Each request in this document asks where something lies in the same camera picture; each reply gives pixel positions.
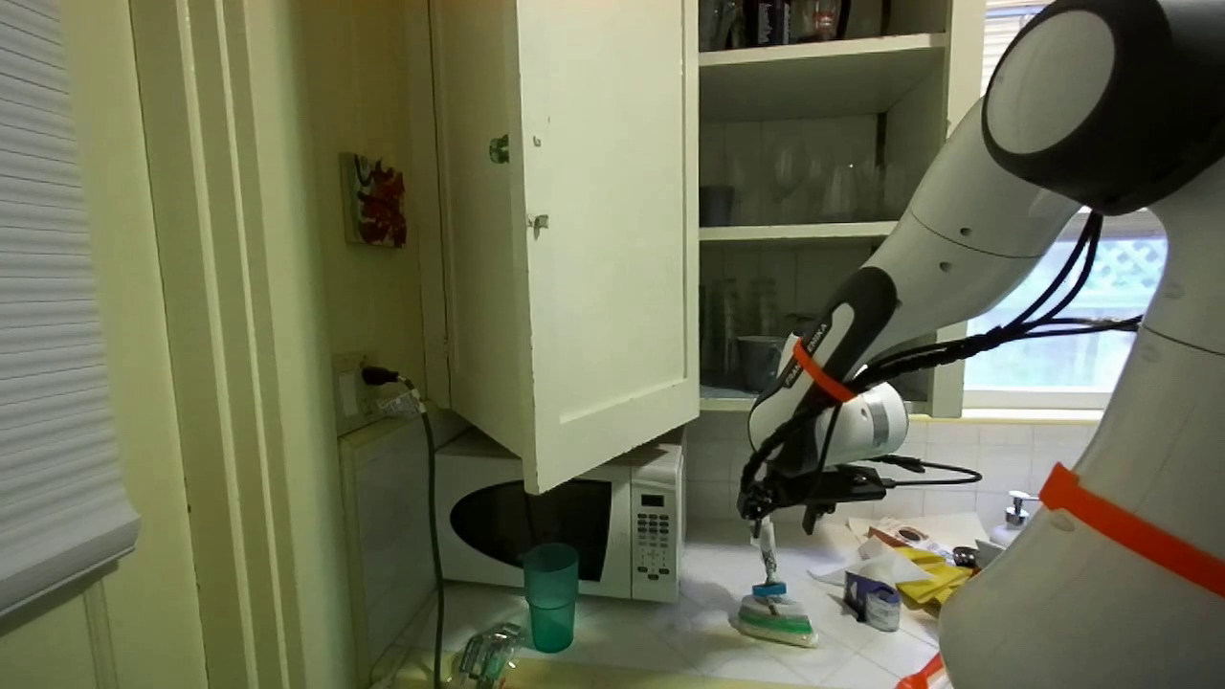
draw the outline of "cabinet door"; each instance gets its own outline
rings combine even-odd
[[[438,4],[487,23],[441,32],[452,403],[547,490],[698,418],[691,6],[468,4]]]

